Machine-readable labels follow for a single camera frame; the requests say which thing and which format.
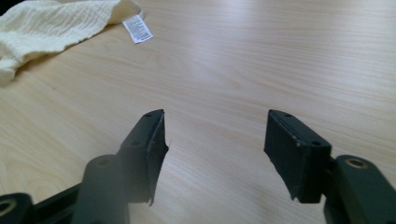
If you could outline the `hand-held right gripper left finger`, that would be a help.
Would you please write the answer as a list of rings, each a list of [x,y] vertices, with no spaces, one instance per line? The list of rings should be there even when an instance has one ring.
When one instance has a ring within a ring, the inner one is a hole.
[[[129,203],[153,204],[168,150],[164,111],[158,109],[146,113],[132,128],[119,150]]]

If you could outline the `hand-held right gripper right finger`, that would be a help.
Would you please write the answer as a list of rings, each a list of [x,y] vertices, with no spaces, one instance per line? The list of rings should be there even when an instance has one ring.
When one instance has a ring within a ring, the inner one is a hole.
[[[332,146],[292,114],[268,111],[264,152],[283,179],[292,199],[319,203]]]

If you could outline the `cream towel with white label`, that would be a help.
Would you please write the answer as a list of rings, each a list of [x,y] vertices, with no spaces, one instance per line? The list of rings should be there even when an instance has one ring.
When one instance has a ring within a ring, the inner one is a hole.
[[[110,24],[142,18],[135,0],[26,0],[0,16],[0,86],[18,69],[100,33]]]

